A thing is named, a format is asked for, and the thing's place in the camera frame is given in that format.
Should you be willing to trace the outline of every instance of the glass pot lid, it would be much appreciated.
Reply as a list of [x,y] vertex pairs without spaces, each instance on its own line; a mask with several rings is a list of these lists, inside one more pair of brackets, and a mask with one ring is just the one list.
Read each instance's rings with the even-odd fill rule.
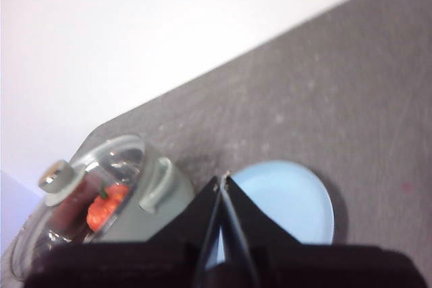
[[11,271],[24,280],[32,263],[55,246],[90,242],[116,220],[133,195],[144,165],[145,145],[119,136],[73,162],[59,161],[39,180],[44,200],[15,241]]

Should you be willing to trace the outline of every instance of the plate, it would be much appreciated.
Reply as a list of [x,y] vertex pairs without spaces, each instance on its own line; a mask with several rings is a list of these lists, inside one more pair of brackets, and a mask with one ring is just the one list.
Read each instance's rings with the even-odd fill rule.
[[333,206],[311,170],[294,162],[267,161],[232,178],[270,219],[301,243],[332,243]]

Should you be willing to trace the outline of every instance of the tomato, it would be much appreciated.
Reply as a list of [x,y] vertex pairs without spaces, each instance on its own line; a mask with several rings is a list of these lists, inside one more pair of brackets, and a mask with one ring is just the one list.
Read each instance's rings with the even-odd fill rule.
[[102,189],[101,194],[88,207],[88,226],[93,231],[100,229],[123,201],[128,191],[129,187],[121,184],[110,185],[108,188]]

